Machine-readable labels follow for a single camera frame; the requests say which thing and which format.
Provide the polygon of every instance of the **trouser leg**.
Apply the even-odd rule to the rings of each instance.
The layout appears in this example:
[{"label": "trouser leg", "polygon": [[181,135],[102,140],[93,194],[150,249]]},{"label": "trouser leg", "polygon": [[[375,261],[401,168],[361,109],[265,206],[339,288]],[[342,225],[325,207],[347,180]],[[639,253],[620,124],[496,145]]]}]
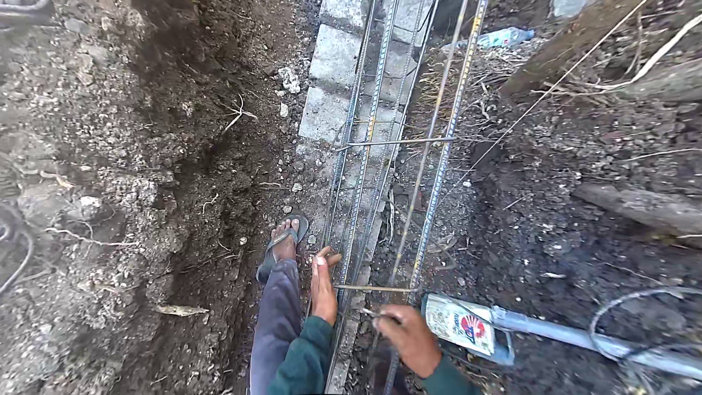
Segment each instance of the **trouser leg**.
[{"label": "trouser leg", "polygon": [[258,308],[251,350],[251,395],[265,395],[290,343],[300,335],[298,264],[282,259],[268,277]]}]

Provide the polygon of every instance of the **sandal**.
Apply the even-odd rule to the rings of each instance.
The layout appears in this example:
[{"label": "sandal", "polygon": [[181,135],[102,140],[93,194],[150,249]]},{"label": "sandal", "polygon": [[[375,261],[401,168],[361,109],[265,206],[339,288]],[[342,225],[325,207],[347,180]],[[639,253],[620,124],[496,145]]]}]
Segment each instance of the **sandal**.
[{"label": "sandal", "polygon": [[265,258],[263,258],[263,263],[258,267],[258,270],[256,270],[256,280],[261,284],[265,284],[268,281],[268,276],[270,276],[270,272],[273,271],[273,268],[275,267],[276,262],[275,258],[273,257],[273,246],[292,235],[293,240],[295,240],[295,246],[297,247],[300,240],[305,237],[307,230],[310,228],[310,221],[307,220],[304,214],[290,214],[283,218],[282,222],[285,222],[287,219],[290,221],[297,219],[300,222],[300,228],[297,231],[295,231],[293,228],[287,229],[268,243],[265,250]]}]

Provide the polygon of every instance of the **soil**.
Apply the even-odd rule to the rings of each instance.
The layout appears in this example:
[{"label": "soil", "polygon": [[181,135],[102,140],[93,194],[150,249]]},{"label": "soil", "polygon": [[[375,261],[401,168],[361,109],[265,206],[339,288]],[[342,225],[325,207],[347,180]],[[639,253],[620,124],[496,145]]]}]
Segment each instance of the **soil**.
[{"label": "soil", "polygon": [[301,179],[305,96],[279,97],[276,71],[306,91],[318,5],[55,7],[0,48],[3,198],[38,246],[2,295],[1,391],[245,393],[253,273]]},{"label": "soil", "polygon": [[[668,10],[669,5],[658,6]],[[659,12],[660,8],[652,6],[644,14]],[[673,17],[669,14],[648,18],[644,34],[665,30],[672,18],[678,17],[673,13]],[[500,23],[486,19],[488,26],[501,26]],[[526,23],[522,20],[517,26]],[[634,47],[627,47],[631,43],[627,37],[636,37],[635,29],[635,25],[630,25],[606,41],[602,50],[567,80],[566,86],[575,89],[581,81],[602,83],[613,78],[607,73],[618,69],[617,65],[628,66],[633,59],[630,49]],[[500,97],[497,89],[543,45],[545,40],[538,37],[553,34],[548,30],[540,32],[537,39],[513,50],[478,51],[456,128],[460,140],[451,148],[431,233],[436,241],[449,245],[450,257],[427,254],[421,293],[443,292],[585,329],[603,303],[629,292],[664,285],[697,286],[702,279],[698,265],[702,254],[665,231],[573,197],[574,188],[583,182],[607,183],[699,199],[699,155],[630,159],[667,150],[700,148],[699,139],[693,135],[698,135],[702,125],[696,121],[698,103],[632,101],[611,94],[592,99],[561,95],[547,99],[489,151],[538,98],[532,94],[529,101],[516,105],[510,98]],[[660,40],[653,34],[644,51],[652,52],[650,46],[658,48]],[[694,57],[698,43],[688,41],[676,46],[679,52],[665,57],[659,67]],[[424,84],[419,86],[421,93],[410,111],[409,124],[420,130],[426,128],[433,111],[443,66],[438,48],[443,44],[436,44],[429,51],[430,66],[423,71]],[[444,121],[449,117],[459,67],[454,66],[449,79],[449,98],[439,117]],[[616,78],[622,78],[623,71]],[[380,235],[383,241],[373,261],[372,283],[387,284],[406,221],[421,148],[410,145],[403,149],[395,163],[396,177],[391,188],[395,205],[385,208],[385,225]],[[486,151],[489,152],[485,158],[477,163]],[[420,225],[435,182],[439,154],[440,146],[435,144],[420,190],[421,205],[413,215]],[[391,218],[395,219],[392,228]],[[408,286],[420,228],[412,226],[410,231],[409,246],[398,271],[403,279],[399,287]],[[452,261],[456,267],[451,268]],[[373,293],[366,300],[369,306],[375,306],[381,303],[382,296]],[[395,301],[404,303],[404,298],[396,296]],[[598,331],[647,346],[695,341],[702,330],[702,311],[698,306],[694,297],[663,295],[639,299],[608,313]],[[368,376],[361,373],[368,370],[372,337],[370,326],[362,325],[356,345],[360,357],[352,366],[359,376],[347,386],[350,392],[367,383]],[[459,365],[488,394],[627,394],[642,388],[630,370],[595,352],[535,335],[516,334],[514,341],[514,367],[500,367],[470,354],[468,359],[473,365]],[[466,359],[465,350],[447,343],[444,346]],[[680,377],[648,374],[659,393],[682,393],[695,386]],[[410,387],[418,389],[420,385],[411,380]]]},{"label": "soil", "polygon": [[[326,196],[328,180],[313,176],[322,162],[294,151],[318,6],[61,0],[54,25],[0,32],[0,221],[23,216],[37,246],[19,281],[0,295],[4,394],[246,393],[260,294],[253,273],[268,231],[292,206]],[[501,1],[491,6],[486,29],[541,26],[538,37],[551,37],[557,24],[548,9],[543,0]],[[645,19],[643,58],[680,27],[680,14],[691,15]],[[698,56],[698,36],[692,32],[660,67]],[[575,91],[582,81],[624,78],[636,37],[636,24],[627,24],[564,86]],[[478,53],[432,230],[436,240],[457,237],[448,250],[457,266],[436,270],[451,260],[429,254],[423,286],[586,328],[598,306],[626,292],[696,286],[701,255],[571,192],[587,181],[699,199],[699,155],[629,159],[702,148],[702,117],[698,103],[554,96],[467,171],[528,106],[496,91],[544,41]],[[416,127],[426,126],[432,108],[440,46],[423,66],[427,79],[409,120]],[[300,76],[303,93],[279,96],[279,67]],[[280,103],[289,117],[279,115]],[[417,149],[403,149],[395,163],[395,205],[384,212],[372,283],[387,282]],[[295,194],[296,183],[305,190]],[[418,228],[411,230],[400,285],[416,253]],[[28,246],[0,243],[12,249],[0,264],[4,281]],[[379,300],[371,294],[369,304]],[[606,316],[600,331],[643,344],[696,339],[702,311],[694,302],[668,295],[633,301]],[[155,311],[164,306],[199,313]],[[367,323],[359,331],[350,393],[366,384],[373,336]],[[532,335],[516,335],[515,348],[513,368],[477,358],[471,363],[481,367],[462,367],[488,394],[641,387],[594,352]],[[672,389],[690,386],[650,375]],[[416,380],[412,387],[420,391]]]}]

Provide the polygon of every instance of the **foot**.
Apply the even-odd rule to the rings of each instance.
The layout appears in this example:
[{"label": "foot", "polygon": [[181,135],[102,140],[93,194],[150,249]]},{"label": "foot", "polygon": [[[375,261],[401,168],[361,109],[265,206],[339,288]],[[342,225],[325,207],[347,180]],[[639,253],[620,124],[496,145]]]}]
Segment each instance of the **foot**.
[{"label": "foot", "polygon": [[[280,225],[278,225],[277,228],[273,229],[273,232],[270,233],[271,239],[278,237],[278,235],[281,235],[285,230],[290,228],[295,229],[295,232],[297,232],[300,228],[300,221],[297,219],[294,219],[293,221],[286,219]],[[276,262],[281,259],[295,259],[295,240],[293,239],[293,236],[289,235],[285,238],[285,240],[274,245],[271,248],[271,251],[273,252],[273,257],[275,258]]]}]

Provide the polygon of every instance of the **log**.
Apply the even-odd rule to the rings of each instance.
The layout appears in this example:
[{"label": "log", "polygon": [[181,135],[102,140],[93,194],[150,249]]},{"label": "log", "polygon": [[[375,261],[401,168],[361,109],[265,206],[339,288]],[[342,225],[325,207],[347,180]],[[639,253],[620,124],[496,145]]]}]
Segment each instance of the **log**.
[{"label": "log", "polygon": [[[573,195],[669,235],[702,235],[702,202],[683,195],[593,183],[579,185]],[[676,240],[702,248],[702,238]]]},{"label": "log", "polygon": [[702,101],[702,58],[651,71],[619,93],[635,100]]},{"label": "log", "polygon": [[542,82],[555,82],[566,63],[576,54],[589,50],[614,27],[640,0],[601,0],[586,6],[565,31],[551,39],[524,66],[510,76],[499,91],[503,97],[517,98]]}]

